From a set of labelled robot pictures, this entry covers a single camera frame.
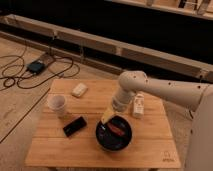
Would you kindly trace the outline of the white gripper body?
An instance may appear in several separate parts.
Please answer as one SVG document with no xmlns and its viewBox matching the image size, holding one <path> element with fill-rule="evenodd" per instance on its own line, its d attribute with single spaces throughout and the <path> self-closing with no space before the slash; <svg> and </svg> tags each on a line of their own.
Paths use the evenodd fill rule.
<svg viewBox="0 0 213 171">
<path fill-rule="evenodd" d="M 132 99 L 132 94 L 123 89 L 118 89 L 112 98 L 112 107 L 115 111 L 124 112 Z"/>
</svg>

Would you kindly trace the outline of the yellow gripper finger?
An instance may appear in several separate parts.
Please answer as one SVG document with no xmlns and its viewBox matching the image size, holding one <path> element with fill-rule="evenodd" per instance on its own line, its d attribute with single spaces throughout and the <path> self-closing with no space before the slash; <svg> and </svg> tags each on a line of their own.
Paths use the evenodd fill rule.
<svg viewBox="0 0 213 171">
<path fill-rule="evenodd" d="M 115 111 L 111 107 L 108 107 L 101 117 L 101 123 L 107 123 L 114 115 Z"/>
</svg>

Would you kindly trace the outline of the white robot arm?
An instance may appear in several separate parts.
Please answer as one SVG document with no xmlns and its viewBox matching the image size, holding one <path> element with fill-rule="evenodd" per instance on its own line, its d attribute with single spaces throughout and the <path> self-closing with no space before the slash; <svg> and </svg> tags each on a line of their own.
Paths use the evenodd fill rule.
<svg viewBox="0 0 213 171">
<path fill-rule="evenodd" d="M 213 171 L 213 84 L 162 80 L 143 71 L 125 71 L 118 77 L 119 88 L 101 118 L 107 123 L 123 112 L 140 91 L 195 112 L 184 171 Z"/>
</svg>

